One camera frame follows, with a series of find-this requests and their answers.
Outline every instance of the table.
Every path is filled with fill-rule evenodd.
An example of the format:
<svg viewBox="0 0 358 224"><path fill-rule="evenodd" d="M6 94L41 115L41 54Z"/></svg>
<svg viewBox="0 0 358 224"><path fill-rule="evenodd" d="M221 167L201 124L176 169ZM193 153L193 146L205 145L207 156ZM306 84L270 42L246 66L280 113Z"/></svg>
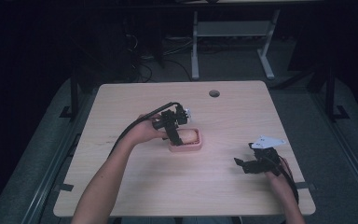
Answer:
<svg viewBox="0 0 358 224"><path fill-rule="evenodd" d="M211 97L210 91L219 91ZM135 147L111 216L262 216L282 210L263 174L246 175L234 157L254 160L247 144L259 135L286 140L275 147L290 163L296 182L304 177L278 113L261 81L106 84L98 91L84 132L54 207L58 217L71 217L93 175L106 160L121 132L139 114L178 102L191 109L203 147L170 152L168 142L154 139ZM312 214L308 189L299 189L299 207Z"/></svg>

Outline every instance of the gray carpet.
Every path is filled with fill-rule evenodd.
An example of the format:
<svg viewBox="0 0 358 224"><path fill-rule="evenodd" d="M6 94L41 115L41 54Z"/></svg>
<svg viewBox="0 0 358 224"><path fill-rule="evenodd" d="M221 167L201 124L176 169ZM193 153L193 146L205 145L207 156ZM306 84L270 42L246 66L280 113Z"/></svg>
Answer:
<svg viewBox="0 0 358 224"><path fill-rule="evenodd" d="M263 80L268 86L276 85L294 74L286 71L294 45L290 40L272 43L268 58L276 75L274 80L265 78L255 52L258 43L251 43L201 54L200 81ZM178 62L191 72L188 52L168 55L165 59ZM155 62L145 65L153 72L150 81L188 81L184 68L177 63L167 61L164 68ZM142 67L141 72L148 77L146 67ZM324 100L324 92L308 93L305 89L308 80L304 78L284 91L270 92L303 175L315 187L311 195L316 212L306 220L308 223L358 223L358 182L332 130L334 125L342 131L358 157L358 105L348 88L338 82L336 102L344 106L351 119L333 124L318 104ZM81 93L80 116L73 122L60 119L62 108L70 104L69 82L62 85L0 198L0 223L21 223L58 146L63 141L72 142L76 133L81 133L94 97L95 92ZM55 217L52 208L58 196L54 186L62 183L70 161L71 157L67 157L57 173L46 205L40 211L43 216L36 223L69 223L68 218ZM242 218L243 223L280 223L282 220L283 217Z"/></svg>

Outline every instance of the floor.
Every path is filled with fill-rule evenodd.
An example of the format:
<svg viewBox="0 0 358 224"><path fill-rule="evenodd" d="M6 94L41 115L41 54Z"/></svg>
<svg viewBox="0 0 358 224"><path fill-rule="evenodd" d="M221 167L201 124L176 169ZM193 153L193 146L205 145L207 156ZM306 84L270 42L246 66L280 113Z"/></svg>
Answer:
<svg viewBox="0 0 358 224"><path fill-rule="evenodd" d="M274 40L268 59L276 76L268 80L256 49L263 39L226 39L205 42L200 51L200 80L262 80L268 87L282 83L297 72L287 65L296 41ZM179 44L166 43L165 49ZM138 82L187 82L191 73L190 54L184 49L164 56L164 64L144 60ZM305 77L280 91L270 91L303 175L313 186L316 212L308 223L358 223L358 179L347 159L350 148L358 159L358 105L351 91L337 80L336 105L343 105L350 119L331 122L324 113L324 90L309 93ZM69 80L62 84L41 120L21 162L0 198L0 223L69 223L55 217L52 209L75 153L74 142L81 134L97 90L80 92L80 111L73 119L59 118L70 104ZM47 175L47 170L54 170ZM242 223L281 223L282 217L243 217Z"/></svg>

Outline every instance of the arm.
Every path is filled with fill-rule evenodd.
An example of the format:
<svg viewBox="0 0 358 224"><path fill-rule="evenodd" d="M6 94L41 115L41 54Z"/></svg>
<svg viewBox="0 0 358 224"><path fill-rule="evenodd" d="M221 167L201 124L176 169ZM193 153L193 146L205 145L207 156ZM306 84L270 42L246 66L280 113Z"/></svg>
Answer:
<svg viewBox="0 0 358 224"><path fill-rule="evenodd" d="M286 166L285 162L281 162L284 170L288 172L289 167ZM292 189L290 189L287 180L283 175L276 176L272 172L266 172L266 177L272 187L272 191L277 196L286 217L286 224L301 224L305 223L305 220L301 214L301 211L297 205L295 196L293 195Z"/></svg>
<svg viewBox="0 0 358 224"><path fill-rule="evenodd" d="M87 185L77 204L72 223L106 223L115 206L127 161L133 148L153 138L166 138L155 130L152 119L132 128Z"/></svg>

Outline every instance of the dark background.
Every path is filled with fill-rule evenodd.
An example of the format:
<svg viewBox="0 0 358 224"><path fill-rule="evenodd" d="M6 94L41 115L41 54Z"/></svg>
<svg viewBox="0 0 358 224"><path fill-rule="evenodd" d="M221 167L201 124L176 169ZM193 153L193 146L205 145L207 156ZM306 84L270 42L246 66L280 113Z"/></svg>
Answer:
<svg viewBox="0 0 358 224"><path fill-rule="evenodd" d="M129 2L86 1L91 7ZM125 50L128 29L156 57L164 35L191 35L191 12L113 13L82 3L0 1L0 193L55 92L73 73L83 91L104 82L131 82L136 59ZM129 25L123 26L123 16ZM358 1L286 7L274 38L287 36L297 39L288 69L328 64L358 102Z"/></svg>

